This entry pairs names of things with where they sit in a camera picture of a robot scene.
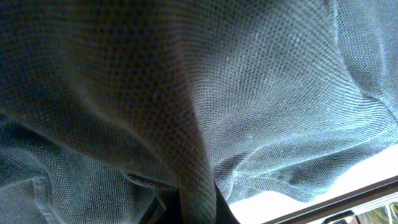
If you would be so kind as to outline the black t-shirt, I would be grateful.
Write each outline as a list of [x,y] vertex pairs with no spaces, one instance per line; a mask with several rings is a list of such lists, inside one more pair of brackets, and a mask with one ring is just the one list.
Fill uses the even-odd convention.
[[215,223],[396,143],[396,1],[1,2],[2,223]]

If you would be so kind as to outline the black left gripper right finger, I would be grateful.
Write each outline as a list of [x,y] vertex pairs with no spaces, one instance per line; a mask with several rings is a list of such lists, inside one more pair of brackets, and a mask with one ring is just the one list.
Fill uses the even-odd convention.
[[216,190],[216,224],[239,224],[236,217],[230,210],[226,200],[220,192],[220,189],[215,185]]

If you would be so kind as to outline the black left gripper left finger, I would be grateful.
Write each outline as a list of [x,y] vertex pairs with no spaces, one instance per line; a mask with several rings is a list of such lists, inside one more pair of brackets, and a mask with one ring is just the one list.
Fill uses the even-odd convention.
[[183,224],[180,189],[152,189],[154,198],[139,224]]

